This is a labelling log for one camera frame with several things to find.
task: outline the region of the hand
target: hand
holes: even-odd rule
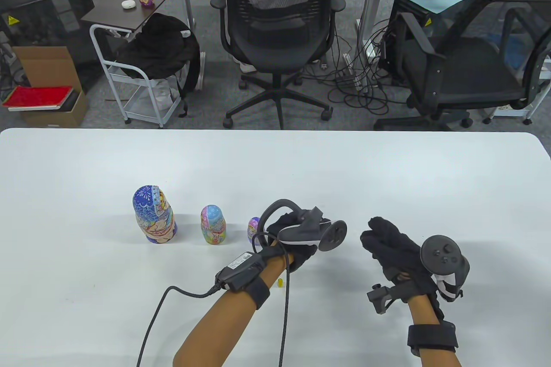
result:
[[[267,233],[277,237],[279,231],[283,228],[299,225],[300,221],[297,218],[297,212],[286,213],[282,215],[276,222],[268,227]],[[273,239],[268,239],[268,243],[271,244]],[[296,271],[303,263],[306,262],[313,254],[316,253],[317,247],[315,245],[284,245],[285,251],[292,253],[294,261],[289,267],[290,272]]]
[[[419,295],[427,295],[433,304],[436,315],[443,319],[436,300],[436,283],[432,274],[421,263],[421,248],[396,226],[381,217],[370,219],[371,231],[364,231],[360,241],[365,249],[373,254],[383,268],[387,278],[394,284],[405,282],[408,277],[415,282]]]

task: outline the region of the gray carpet floor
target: gray carpet floor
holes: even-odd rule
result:
[[[205,80],[203,90],[194,92],[188,98],[189,116],[178,118],[174,116],[166,125],[168,129],[221,129],[222,119],[226,110],[242,101],[254,96],[259,89],[251,86],[248,90],[238,89],[240,70],[230,56],[222,49],[219,37],[218,11],[209,6],[210,0],[191,0],[195,20],[197,21],[197,37],[201,50],[207,53],[205,65]],[[346,10],[337,15],[338,34],[352,42],[355,38],[354,21],[360,16],[364,0],[346,0]],[[377,21],[390,15],[393,0],[381,0]],[[183,18],[180,0],[167,0],[160,8],[160,12]],[[341,52],[348,47],[339,42]],[[334,47],[337,57],[337,45]],[[122,98],[128,98],[132,89],[119,84]],[[305,80],[302,86],[295,86],[296,90],[327,100],[329,86],[318,84],[315,80]],[[386,88],[388,97],[392,100],[405,101],[408,91],[398,88]],[[157,125],[133,120],[125,125],[122,115],[115,102],[111,101],[112,92],[108,82],[101,78],[88,93],[90,110],[82,127],[96,128],[144,128],[153,129]],[[319,118],[320,111],[298,102],[284,102],[284,117],[286,129],[298,130],[371,130],[373,123],[379,118],[365,109],[354,109],[344,104],[333,104],[333,118],[323,122]],[[551,98],[543,101],[533,117],[534,123],[525,126],[519,119],[494,119],[490,125],[484,125],[481,119],[486,117],[484,111],[473,111],[474,125],[469,131],[522,131],[536,135],[547,151],[551,151]],[[390,104],[390,111],[384,117],[413,116],[417,113],[402,104]],[[25,127],[25,123],[17,113],[11,113],[0,108],[0,130],[8,127]],[[234,117],[234,129],[279,129],[276,108],[273,102],[266,102],[248,109]]]

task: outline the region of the yellow warning label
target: yellow warning label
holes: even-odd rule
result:
[[[21,21],[17,20],[15,17],[12,17],[11,15],[8,16],[8,25],[16,25],[20,22]]]

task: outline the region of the white shoe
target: white shoe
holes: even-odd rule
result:
[[[232,59],[234,59],[234,62],[239,64],[239,68],[240,68],[242,73],[256,72],[256,68],[253,65],[248,65],[248,64],[242,63],[238,59],[234,58],[234,56],[232,56]]]

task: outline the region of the book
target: book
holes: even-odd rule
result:
[[[73,86],[17,86],[2,103],[9,111],[55,111],[61,108]]]

